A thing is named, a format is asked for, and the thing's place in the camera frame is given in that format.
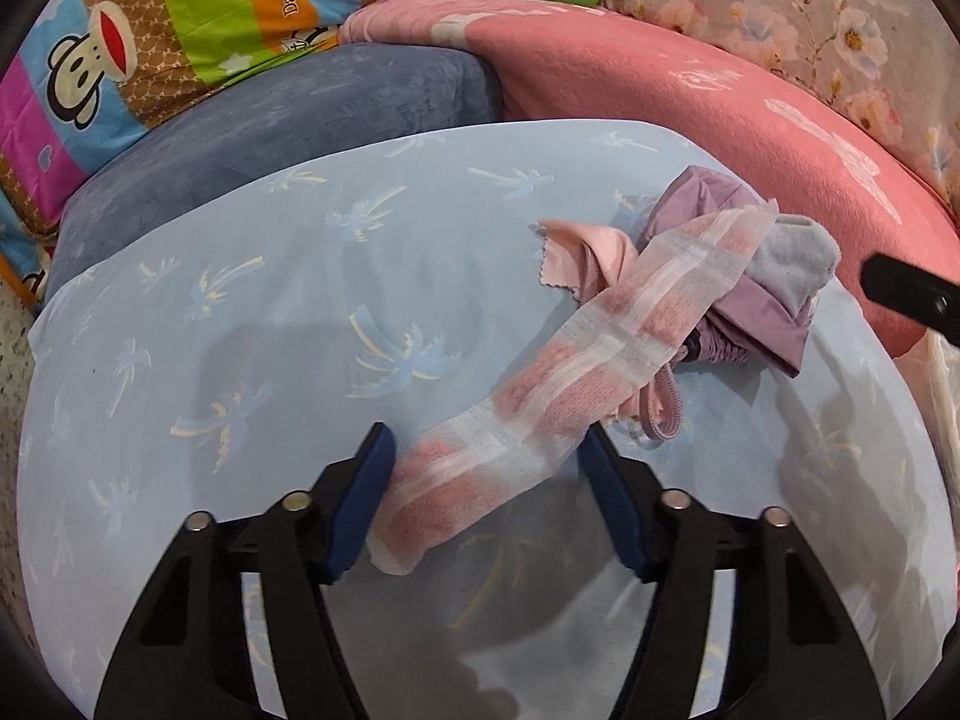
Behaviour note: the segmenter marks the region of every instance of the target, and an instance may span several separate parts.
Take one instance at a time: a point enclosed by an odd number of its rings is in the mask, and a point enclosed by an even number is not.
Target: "silver bolt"
[[[213,522],[213,517],[210,517],[209,512],[193,512],[190,517],[184,520],[184,528],[198,533],[208,527],[211,522]]]
[[[664,490],[664,494],[661,495],[661,502],[669,509],[680,511],[689,508],[691,499],[683,490]]]
[[[310,493],[305,493],[303,490],[288,493],[283,499],[283,507],[287,509],[288,512],[302,512],[310,504]]]
[[[793,520],[790,518],[790,512],[781,509],[779,506],[771,506],[763,513],[763,518],[775,528],[785,528]]]

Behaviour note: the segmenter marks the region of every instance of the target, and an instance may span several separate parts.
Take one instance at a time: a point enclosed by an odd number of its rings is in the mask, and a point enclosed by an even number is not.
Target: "colorful quilt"
[[[42,296],[70,194],[184,108],[377,0],[50,0],[0,80],[0,274]]]

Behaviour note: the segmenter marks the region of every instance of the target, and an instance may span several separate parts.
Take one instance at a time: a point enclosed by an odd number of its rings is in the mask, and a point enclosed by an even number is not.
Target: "monkey ear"
[[[86,99],[83,107],[77,111],[77,117],[73,119],[74,127],[77,129],[87,129],[93,117],[97,115],[97,109],[100,107],[100,87],[93,87],[93,94]]]
[[[61,37],[59,42],[53,47],[53,50],[51,50],[50,55],[47,56],[47,65],[49,65],[50,69],[54,70],[59,63],[64,61],[66,53],[79,42],[80,38],[76,35],[64,35],[64,37]]]

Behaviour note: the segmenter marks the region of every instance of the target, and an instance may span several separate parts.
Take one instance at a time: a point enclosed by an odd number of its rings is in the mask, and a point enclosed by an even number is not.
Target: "light blue bed sheet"
[[[352,456],[374,420],[405,447],[530,360],[574,310],[539,283],[539,218],[635,233],[690,164],[723,170],[638,122],[428,133],[254,181],[62,287],[30,337],[18,480],[32,617],[58,683],[92,714],[186,514],[262,512]],[[714,509],[791,509],[898,709],[952,624],[952,530],[920,415],[851,295],[823,290],[797,379],[751,362],[679,382],[680,435],[655,445],[616,428],[621,451]],[[650,602],[574,464],[412,575],[362,557],[326,597],[374,720],[606,717]],[[698,712],[718,696],[730,599],[720,576]]]

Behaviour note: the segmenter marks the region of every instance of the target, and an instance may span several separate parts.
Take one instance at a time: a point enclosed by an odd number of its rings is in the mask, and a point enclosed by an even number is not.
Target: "floral bedding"
[[[930,0],[606,0],[850,119],[960,212],[960,45]]]

